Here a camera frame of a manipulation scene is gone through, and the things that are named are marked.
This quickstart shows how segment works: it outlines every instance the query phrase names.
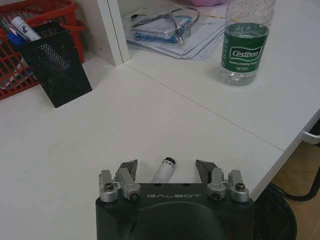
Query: plastic bottle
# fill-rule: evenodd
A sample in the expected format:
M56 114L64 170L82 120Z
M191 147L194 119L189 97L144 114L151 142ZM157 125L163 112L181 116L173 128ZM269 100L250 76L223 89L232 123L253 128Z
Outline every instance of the plastic bottle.
M233 0L225 17L221 76L227 84L252 83L270 31L276 0Z

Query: red basket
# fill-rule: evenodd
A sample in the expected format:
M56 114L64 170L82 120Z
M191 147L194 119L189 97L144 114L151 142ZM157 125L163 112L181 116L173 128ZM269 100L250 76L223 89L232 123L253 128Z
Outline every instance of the red basket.
M85 61L80 31L84 29L77 21L77 5L73 0L25 0L0 6L0 18L10 22L21 16L31 26L50 21L69 30L81 62ZM9 43L7 33L0 28L0 100L38 84L19 52Z

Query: marker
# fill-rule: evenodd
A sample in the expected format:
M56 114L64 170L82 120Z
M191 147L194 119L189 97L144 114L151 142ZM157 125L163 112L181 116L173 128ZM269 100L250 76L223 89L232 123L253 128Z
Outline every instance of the marker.
M23 39L25 42L28 42L29 40L21 33L18 29L16 29L14 26L12 26L10 23L6 23L2 19L0 19L0 26L5 29L11 36L14 38L16 36L19 39Z
M176 161L171 157L167 157L161 162L161 165L152 179L154 184L165 184L169 182L172 174L175 171Z
M20 16L12 19L11 24L30 41L41 39L41 37Z

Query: silver clamp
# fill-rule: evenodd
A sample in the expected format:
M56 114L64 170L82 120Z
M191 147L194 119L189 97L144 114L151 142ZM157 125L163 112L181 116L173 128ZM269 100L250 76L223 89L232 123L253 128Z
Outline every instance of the silver clamp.
M249 200L249 190L242 180L240 170L232 170L229 173L228 181L230 183L231 198L239 203L245 203Z
M99 174L100 199L104 203L112 203L118 199L119 182L113 181L109 170L102 170Z
M135 183L127 168L119 168L115 179L121 183L122 196L129 201L136 201L141 195L141 187Z
M224 180L222 169L215 167L211 173L211 183L207 185L208 196L214 201L219 201L226 197L227 190L236 202L245 203L249 200L249 190L244 185L239 170L232 170L228 180Z
M211 173L211 183L207 185L207 193L212 200L218 201L225 198L227 188L223 181L224 173L222 169L215 167Z

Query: white table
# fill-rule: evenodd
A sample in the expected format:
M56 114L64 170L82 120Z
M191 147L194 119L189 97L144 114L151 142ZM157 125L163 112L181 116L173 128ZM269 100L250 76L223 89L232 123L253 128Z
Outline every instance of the white table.
M2 100L1 238L96 239L98 174L134 159L138 182L165 157L177 161L173 183L200 182L196 159L240 169L255 200L319 117L319 11L278 1L249 86L219 82L221 50L207 62L132 51L119 67L88 54L94 90L60 108L40 86Z

